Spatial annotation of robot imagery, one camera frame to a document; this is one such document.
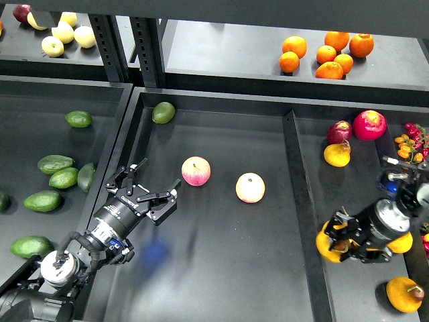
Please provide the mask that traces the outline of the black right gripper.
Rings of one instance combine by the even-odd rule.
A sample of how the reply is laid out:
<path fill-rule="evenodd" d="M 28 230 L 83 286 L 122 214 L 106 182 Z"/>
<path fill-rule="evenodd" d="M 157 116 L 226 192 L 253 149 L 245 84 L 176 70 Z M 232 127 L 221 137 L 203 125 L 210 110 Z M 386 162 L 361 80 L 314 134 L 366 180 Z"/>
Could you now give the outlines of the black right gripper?
<path fill-rule="evenodd" d="M 410 216 L 405 207 L 389 199 L 374 202 L 354 217 L 342 206 L 324 228 L 330 242 L 328 250 L 345 252 L 340 255 L 340 262 L 390 262 L 392 251 L 387 244 L 410 232 Z"/>

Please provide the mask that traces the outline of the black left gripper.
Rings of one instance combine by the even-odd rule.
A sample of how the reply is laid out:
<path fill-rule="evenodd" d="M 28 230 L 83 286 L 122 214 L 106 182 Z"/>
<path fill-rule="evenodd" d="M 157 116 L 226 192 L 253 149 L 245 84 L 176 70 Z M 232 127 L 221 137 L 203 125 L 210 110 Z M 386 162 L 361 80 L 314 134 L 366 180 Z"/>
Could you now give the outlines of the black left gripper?
<path fill-rule="evenodd" d="M 146 163 L 144 158 L 138 164 L 120 166 L 105 183 L 106 190 L 114 195 L 95 212 L 95 219 L 106 224 L 119 239 L 125 239 L 144 216 L 159 226 L 177 209 L 180 179 L 166 191 L 133 196 L 137 171 Z"/>

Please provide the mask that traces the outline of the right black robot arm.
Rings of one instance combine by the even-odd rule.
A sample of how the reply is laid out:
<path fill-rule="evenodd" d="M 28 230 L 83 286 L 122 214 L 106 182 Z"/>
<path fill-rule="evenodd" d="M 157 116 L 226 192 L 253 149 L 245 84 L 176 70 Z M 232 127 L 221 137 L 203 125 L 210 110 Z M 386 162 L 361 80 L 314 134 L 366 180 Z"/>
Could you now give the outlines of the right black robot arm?
<path fill-rule="evenodd" d="M 428 218 L 428 164 L 387 156 L 383 160 L 391 167 L 378 176 L 377 186 L 386 197 L 354 215 L 337 211 L 316 236 L 316 248 L 329 262 L 389 262 L 394 254 L 410 249 L 400 242 Z"/>

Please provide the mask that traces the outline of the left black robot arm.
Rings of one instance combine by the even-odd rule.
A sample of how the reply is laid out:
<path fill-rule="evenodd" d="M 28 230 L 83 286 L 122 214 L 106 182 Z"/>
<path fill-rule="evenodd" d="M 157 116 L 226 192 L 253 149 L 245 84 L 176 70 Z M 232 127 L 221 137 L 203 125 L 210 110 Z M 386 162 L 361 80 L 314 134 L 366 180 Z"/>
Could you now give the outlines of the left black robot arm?
<path fill-rule="evenodd" d="M 137 184 L 145 165 L 121 166 L 105 183 L 110 197 L 93 215 L 97 224 L 84 233 L 72 231 L 56 250 L 33 255 L 1 286 L 2 321 L 73 321 L 84 310 L 96 273 L 134 257 L 128 235 L 145 217 L 160 225 L 177 209 L 177 179 L 166 191 L 151 192 Z"/>

